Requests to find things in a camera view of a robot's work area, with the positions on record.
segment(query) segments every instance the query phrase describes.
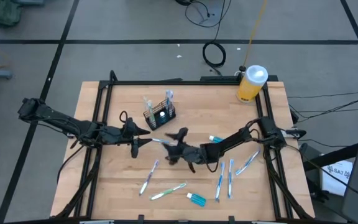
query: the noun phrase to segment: yellow bottle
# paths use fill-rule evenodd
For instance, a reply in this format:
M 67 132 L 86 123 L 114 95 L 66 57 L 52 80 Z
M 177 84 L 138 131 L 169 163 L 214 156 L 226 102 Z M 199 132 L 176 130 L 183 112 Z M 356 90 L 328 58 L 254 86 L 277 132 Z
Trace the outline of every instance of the yellow bottle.
M 243 103 L 252 101 L 267 81 L 268 76 L 266 68 L 260 65 L 250 66 L 242 77 L 236 94 L 239 101 Z

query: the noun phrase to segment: green bag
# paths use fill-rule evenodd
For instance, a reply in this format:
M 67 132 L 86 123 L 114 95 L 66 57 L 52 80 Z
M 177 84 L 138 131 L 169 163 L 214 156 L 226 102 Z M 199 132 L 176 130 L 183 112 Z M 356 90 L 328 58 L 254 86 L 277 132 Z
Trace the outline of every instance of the green bag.
M 10 0 L 0 0 L 0 25 L 14 26 L 21 18 L 22 8 Z

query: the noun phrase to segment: black wire cup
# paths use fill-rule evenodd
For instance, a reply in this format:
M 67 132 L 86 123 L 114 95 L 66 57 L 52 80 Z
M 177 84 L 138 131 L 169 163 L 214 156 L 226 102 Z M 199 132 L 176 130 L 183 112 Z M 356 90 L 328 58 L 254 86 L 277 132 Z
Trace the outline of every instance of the black wire cup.
M 170 106 L 167 105 L 167 101 L 161 101 L 157 106 L 153 107 L 152 110 L 154 114 L 154 121 L 150 120 L 150 112 L 144 111 L 143 115 L 146 119 L 146 123 L 149 125 L 151 130 L 156 130 L 157 128 L 161 127 L 162 125 L 166 124 L 173 118 L 177 116 L 175 112 L 175 107 L 173 104 Z

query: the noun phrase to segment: black cable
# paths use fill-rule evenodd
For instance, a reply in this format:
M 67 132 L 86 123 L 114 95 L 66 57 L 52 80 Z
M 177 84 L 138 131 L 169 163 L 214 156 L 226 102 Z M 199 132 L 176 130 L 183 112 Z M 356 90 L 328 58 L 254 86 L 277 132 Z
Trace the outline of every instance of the black cable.
M 207 168 L 210 172 L 215 172 L 215 171 L 218 169 L 218 165 L 219 165 L 219 156 L 218 156 L 218 161 L 216 161 L 216 166 L 215 166 L 215 169 L 213 169 L 213 170 L 209 167 L 209 164 L 207 163 L 207 161 L 206 161 L 205 157 L 204 157 L 204 156 L 202 156 L 202 155 L 201 155 L 201 157 L 204 159 L 204 162 L 205 162 L 205 164 L 206 164 L 206 168 Z
M 122 111 L 121 114 L 119 114 L 119 120 L 122 122 L 122 123 L 125 123 L 125 121 L 127 121 L 128 119 L 128 113 L 126 111 Z
M 355 192 L 355 193 L 358 194 L 358 190 L 356 190 L 356 189 L 354 189 L 353 187 L 347 185 L 345 182 L 339 180 L 338 178 L 336 178 L 335 176 L 333 176 L 332 174 L 330 174 L 328 171 L 326 171 L 326 170 L 322 169 L 320 166 L 316 165 L 314 162 L 311 162 L 310 159 L 308 159 L 308 158 L 305 156 L 305 154 L 301 152 L 301 150 L 299 150 L 299 149 L 297 149 L 297 148 L 295 148 L 295 147 L 293 147 L 293 146 L 290 146 L 290 145 L 287 145 L 287 146 L 290 147 L 290 148 L 292 148 L 292 149 L 295 149 L 296 151 L 298 151 L 298 152 L 301 154 L 301 156 L 302 156 L 303 158 L 305 158 L 306 161 L 309 162 L 312 166 L 314 166 L 314 167 L 316 167 L 317 169 L 319 169 L 319 170 L 325 172 L 327 175 L 329 175 L 330 177 L 332 177 L 332 178 L 335 179 L 336 181 L 340 182 L 341 184 L 345 185 L 347 188 L 351 189 L 353 192 Z M 307 147 L 307 143 L 303 143 L 301 147 Z
M 339 93 L 339 94 L 332 94 L 332 95 L 318 95 L 318 96 L 288 96 L 287 98 L 306 99 L 306 98 L 318 98 L 318 97 L 330 97 L 330 96 L 344 96 L 344 95 L 352 95 L 352 94 L 358 94 L 358 92 Z
M 213 70 L 215 70 L 215 72 L 216 72 L 219 76 L 222 76 L 222 73 L 221 73 L 218 69 L 216 69 L 216 68 L 221 68 L 221 67 L 224 65 L 224 63 L 226 62 L 226 50 L 224 49 L 224 47 L 223 47 L 222 45 L 216 43 L 215 40 L 216 40 L 216 38 L 218 37 L 219 29 L 221 28 L 221 21 L 222 21 L 222 19 L 223 19 L 223 15 L 224 15 L 224 14 L 223 14 L 223 10 L 224 10 L 224 5 L 225 5 L 225 3 L 226 3 L 226 0 L 223 0 L 222 11 L 221 11 L 221 17 L 220 17 L 219 22 L 218 22 L 218 29 L 217 29 L 217 31 L 216 31 L 215 38 L 214 38 L 212 41 L 209 41 L 209 42 L 205 43 L 204 46 L 203 46 L 203 59 L 204 59 L 205 63 L 206 63 L 207 65 L 209 65 Z M 215 46 L 222 52 L 223 58 L 222 58 L 222 61 L 221 61 L 221 62 L 219 62 L 219 63 L 212 63 L 212 62 L 210 62 L 210 61 L 206 58 L 205 50 L 206 50 L 206 48 L 207 48 L 209 45 L 215 45 Z
M 320 145 L 322 145 L 322 146 L 327 146 L 327 147 L 348 147 L 348 146 L 330 146 L 330 145 L 323 144 L 323 143 L 318 142 L 318 141 L 313 140 L 313 139 L 302 139 L 302 140 L 298 140 L 298 141 L 313 141 L 313 142 L 315 142 L 315 143 L 317 143 L 317 144 L 320 144 Z
M 74 122 L 70 121 L 69 119 L 66 118 L 42 118 L 42 119 L 36 119 L 34 121 L 65 121 L 68 124 L 72 125 L 75 129 L 77 129 L 78 131 L 78 135 L 81 135 L 81 129 L 80 127 L 78 127 L 78 125 L 76 125 Z
M 206 17 L 208 17 L 208 18 L 211 17 L 211 14 L 209 13 L 208 7 L 206 7 L 206 5 L 204 3 L 202 3 L 202 2 L 200 2 L 200 1 L 192 1 L 191 4 L 188 5 L 188 6 L 193 6 L 197 10 L 197 12 L 200 14 L 200 16 L 203 18 L 203 20 L 198 23 L 199 25 L 201 25 L 204 21 L 206 21 L 206 19 L 204 19 L 203 14 L 200 12 L 200 10 L 198 10 L 198 8 L 196 6 L 193 5 L 193 3 L 198 3 L 198 4 L 201 4 L 201 5 L 204 6 L 204 8 L 206 10 Z
M 52 130 L 54 130 L 54 131 L 56 131 L 56 132 L 58 132 L 58 133 L 62 133 L 62 134 L 64 134 L 65 136 L 67 136 L 66 133 L 64 133 L 63 131 L 58 130 L 58 129 L 54 128 L 54 127 L 51 127 L 51 126 L 49 126 L 49 125 L 46 125 L 46 124 L 37 124 L 37 125 L 50 128 L 50 129 L 52 129 Z
M 345 112 L 345 111 L 358 111 L 358 109 L 337 110 L 333 112 Z M 297 111 L 297 113 L 321 113 L 321 112 L 325 112 L 325 111 L 323 110 Z
M 230 8 L 230 5 L 231 5 L 231 1 L 232 1 L 232 0 L 229 1 L 229 4 L 227 5 L 227 9 L 226 9 L 226 11 L 225 11 L 224 13 L 223 13 L 223 10 L 222 10 L 221 17 L 220 17 L 219 21 L 218 21 L 217 23 L 215 23 L 214 25 L 204 26 L 204 25 L 201 25 L 200 23 L 197 23 L 197 22 L 192 21 L 192 20 L 187 16 L 187 10 L 188 10 L 188 8 L 190 7 L 191 4 L 186 7 L 185 17 L 187 18 L 187 20 L 189 20 L 192 24 L 194 24 L 194 25 L 196 25 L 196 26 L 200 26 L 200 27 L 204 27 L 204 28 L 216 27 L 217 25 L 219 25 L 219 23 L 223 20 L 224 16 L 225 16 L 226 13 L 228 12 L 228 10 L 229 10 L 229 8 Z M 208 8 L 206 7 L 205 4 L 203 4 L 203 3 L 200 2 L 200 1 L 193 1 L 193 2 L 197 2 L 197 3 L 202 4 L 202 5 L 205 7 L 205 9 L 206 9 L 207 17 L 209 17 L 208 14 L 210 15 L 210 13 L 209 13 L 209 10 L 208 10 Z
M 276 155 L 276 156 L 274 156 L 273 159 L 267 160 L 267 158 L 266 158 L 266 153 L 270 153 L 269 150 L 264 151 L 264 153 L 262 154 L 262 156 L 263 156 L 263 158 L 265 159 L 265 161 L 273 162 L 273 161 L 277 158 L 277 155 Z
M 63 167 L 67 164 L 68 161 L 70 161 L 71 158 L 73 158 L 75 155 L 77 155 L 77 153 L 79 153 L 82 148 L 84 148 L 84 146 L 81 146 L 79 149 L 77 149 L 77 151 L 75 151 L 71 156 L 69 156 L 66 159 L 66 161 L 60 166 L 59 171 L 57 172 L 57 183 L 59 183 L 59 177 L 60 177 L 61 171 L 63 170 Z
M 246 124 L 246 128 L 250 128 L 252 125 L 254 125 L 256 122 L 258 122 L 261 118 L 256 118 L 253 120 L 248 121 L 248 123 Z
M 260 132 L 259 132 L 257 129 L 254 128 L 254 129 L 251 129 L 251 130 L 249 131 L 249 133 L 252 133 L 253 131 L 255 131 L 255 132 L 258 134 L 258 139 L 260 139 Z M 268 161 L 267 158 L 266 158 L 265 152 L 262 153 L 262 157 L 265 159 L 265 161 Z M 274 158 L 271 159 L 271 160 L 269 160 L 269 162 L 274 161 L 276 158 L 277 158 L 277 156 L 274 156 Z
M 347 106 L 353 105 L 353 104 L 355 104 L 355 103 L 358 103 L 358 100 L 352 101 L 352 102 L 347 103 L 347 104 L 342 105 L 342 106 L 337 106 L 337 107 L 335 107 L 335 108 L 333 108 L 333 109 L 324 111 L 324 112 L 322 112 L 322 113 L 320 113 L 320 114 L 316 114 L 316 115 L 313 115 L 313 116 L 303 116 L 302 114 L 300 114 L 299 112 L 297 112 L 297 110 L 294 109 L 294 107 L 291 106 L 291 108 L 293 108 L 300 116 L 302 116 L 303 118 L 305 118 L 305 119 L 303 119 L 303 120 L 301 120 L 301 121 L 298 121 L 298 123 L 300 123 L 300 122 L 307 121 L 307 120 L 309 120 L 310 118 L 315 118 L 315 117 L 317 117 L 317 116 L 321 116 L 321 115 L 324 115 L 324 114 L 328 114 L 328 113 L 332 113 L 332 112 L 338 111 L 338 110 L 340 110 L 340 109 L 342 109 L 342 108 L 345 108 L 345 107 L 347 107 Z

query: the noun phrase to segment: black metal frame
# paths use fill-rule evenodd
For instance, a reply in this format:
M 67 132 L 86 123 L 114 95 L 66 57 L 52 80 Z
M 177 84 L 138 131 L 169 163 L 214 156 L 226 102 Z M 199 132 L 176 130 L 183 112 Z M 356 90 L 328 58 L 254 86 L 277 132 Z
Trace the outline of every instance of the black metal frame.
M 68 15 L 62 36 L 60 39 L 54 39 L 54 40 L 46 40 L 46 39 L 42 39 L 42 40 L 25 40 L 25 39 L 21 39 L 21 40 L 12 40 L 12 39 L 7 39 L 7 40 L 0 40 L 0 44 L 58 44 L 57 50 L 55 52 L 55 56 L 52 60 L 52 64 L 50 66 L 50 69 L 48 71 L 48 75 L 45 79 L 45 85 L 42 89 L 41 92 L 41 96 L 40 98 L 45 100 L 48 94 L 48 90 L 49 87 L 52 83 L 53 80 L 53 76 L 55 74 L 55 71 L 57 69 L 57 65 L 58 62 L 60 60 L 60 56 L 62 54 L 62 50 L 63 50 L 63 46 L 65 44 L 96 44 L 96 45 L 121 45 L 121 44 L 204 44 L 207 41 L 210 40 L 202 40 L 202 39 L 170 39 L 170 40 L 166 40 L 166 39 L 153 39 L 153 40 L 67 40 L 67 35 L 68 32 L 70 30 L 70 26 L 71 23 L 73 21 L 73 18 L 75 16 L 76 13 L 76 9 L 78 7 L 80 0 L 74 0 L 73 1 L 73 5 L 70 9 L 70 13 Z M 349 20 L 349 22 L 351 23 L 351 26 L 357 36 L 357 40 L 253 40 L 253 44 L 279 44 L 279 45 L 357 45 L 358 44 L 358 25 L 356 20 L 354 19 L 352 12 L 349 8 L 349 6 L 347 5 L 346 0 L 340 0 L 344 11 L 347 15 L 347 18 Z M 220 44 L 247 44 L 249 43 L 249 40 L 247 39 L 221 39 L 221 40 L 217 40 L 217 43 Z M 201 78 L 200 81 L 206 81 L 209 80 L 209 77 L 207 77 L 207 79 L 203 79 Z M 99 89 L 103 89 L 105 86 L 103 86 L 103 84 L 105 83 L 99 83 Z M 149 83 L 147 82 L 143 82 L 140 83 L 140 85 L 149 85 Z M 201 82 L 198 82 L 195 85 L 203 85 Z M 227 83 L 225 84 L 221 84 L 219 82 L 213 84 L 213 85 L 227 85 Z M 96 105 L 99 105 L 100 102 L 96 101 L 95 104 L 95 108 Z M 26 160 L 31 142 L 32 142 L 32 138 L 34 136 L 35 133 L 35 129 L 36 129 L 36 123 L 32 123 L 30 125 L 30 128 L 27 132 L 27 135 L 25 137 L 24 140 L 24 144 L 23 147 L 21 149 L 21 153 L 19 154 L 19 158 L 17 160 L 16 166 L 14 168 L 14 172 L 12 174 L 12 177 L 10 179 L 8 188 L 6 190 L 6 193 L 4 195 L 4 198 L 2 200 L 1 206 L 0 206 L 0 223 L 3 223 L 5 221 L 5 217 L 7 214 L 7 211 L 9 209 L 9 206 L 11 204 L 11 200 L 14 194 L 14 191 L 16 189 L 17 183 L 19 181 L 19 177 L 21 174 L 21 171 L 23 169 L 24 166 L 24 162 Z M 321 165 L 323 164 L 327 164 L 330 161 L 335 161 L 334 158 L 334 154 L 331 155 L 332 158 L 330 158 L 329 156 L 323 157 L 323 158 L 319 158 L 316 159 L 315 162 L 321 162 Z M 89 161 L 91 158 L 91 149 L 87 149 L 86 151 L 86 159 L 84 161 L 84 169 L 88 170 L 89 169 Z M 81 183 L 83 183 L 83 181 L 86 178 L 86 172 L 82 173 L 81 175 Z M 82 200 L 80 200 L 80 203 L 78 203 L 78 205 L 75 208 L 75 215 L 79 215 L 80 214 L 80 210 L 81 210 L 81 203 Z
M 112 88 L 114 85 L 239 85 L 240 83 L 239 77 L 222 77 L 222 79 L 216 79 L 216 78 L 209 78 L 209 77 L 202 77 L 200 81 L 181 81 L 181 80 L 165 80 L 165 81 L 118 81 L 115 75 L 113 73 L 110 73 L 110 80 L 106 81 L 99 81 L 99 87 L 98 87 L 98 93 L 96 95 L 96 103 L 93 111 L 93 121 L 97 121 L 97 117 L 100 111 L 101 106 L 101 100 L 102 100 L 102 94 L 105 88 L 107 88 L 107 95 L 106 100 L 104 102 L 104 111 L 103 111 L 103 117 L 102 122 L 107 123 L 108 113 L 109 113 L 109 106 L 110 106 L 110 100 L 111 100 L 111 93 Z M 278 81 L 277 76 L 271 75 L 269 76 L 269 81 Z M 264 85 L 263 87 L 263 93 L 265 98 L 265 104 L 267 108 L 267 114 L 269 118 L 273 119 L 273 111 L 272 106 L 270 103 L 270 96 L 269 96 L 269 90 L 267 85 Z M 260 96 L 257 95 L 255 98 L 256 101 L 256 107 L 257 107 L 257 113 L 258 117 L 261 117 L 264 115 L 262 104 L 260 100 Z M 98 179 L 98 171 L 99 171 L 99 165 L 102 155 L 102 149 L 103 147 L 96 148 L 96 155 L 94 159 L 94 164 L 92 166 L 91 172 L 88 173 L 88 169 L 90 167 L 91 162 L 91 155 L 93 149 L 87 149 L 86 150 L 86 156 L 84 159 L 83 164 L 83 170 L 81 173 L 81 180 L 80 180 L 80 189 L 77 191 L 71 202 L 76 202 L 75 205 L 75 211 L 73 213 L 73 217 L 68 217 L 71 211 L 74 209 L 74 206 L 70 207 L 71 209 L 65 210 L 62 212 L 63 215 L 58 215 L 57 217 L 52 217 L 48 220 L 33 220 L 33 221 L 26 221 L 26 222 L 16 222 L 16 223 L 23 223 L 23 224 L 33 224 L 33 223 L 64 223 L 64 224 L 71 224 L 71 223 L 79 223 L 79 221 L 88 221 L 91 220 L 92 216 L 92 210 L 93 210 L 93 203 L 94 203 L 94 196 L 96 193 L 96 184 Z M 281 153 L 279 150 L 274 150 L 275 156 L 277 157 L 276 163 L 279 173 L 279 178 L 283 182 L 284 186 L 286 187 L 286 180 L 285 180 L 285 173 L 283 168 L 283 162 L 281 158 Z M 271 160 L 270 153 L 267 155 L 267 160 Z M 267 168 L 272 168 L 272 162 L 267 162 Z M 293 219 L 292 214 L 292 208 L 290 203 L 288 202 L 288 199 L 284 197 L 285 202 L 285 210 L 287 217 L 282 218 L 280 213 L 280 204 L 278 202 L 278 195 L 277 195 L 277 189 L 276 189 L 276 183 L 273 180 L 272 174 L 268 172 L 269 177 L 269 184 L 270 184 L 270 193 L 272 196 L 272 203 L 273 203 L 273 210 L 275 214 L 275 219 L 278 222 L 287 222 L 287 223 L 326 223 L 318 220 L 305 220 L 305 219 Z M 86 215 L 80 216 L 81 206 L 82 206 L 82 200 L 83 200 L 83 192 L 87 188 L 87 186 L 90 185 L 90 191 L 89 191 L 89 198 L 88 198 L 88 204 L 86 208 Z M 145 220 L 144 215 L 139 215 L 138 220 L 114 220 L 115 224 L 118 223 L 227 223 L 226 221 L 178 221 L 178 220 Z M 234 223 L 250 223 L 251 222 L 239 222 L 235 221 L 233 216 L 228 217 L 228 222 L 230 224 Z

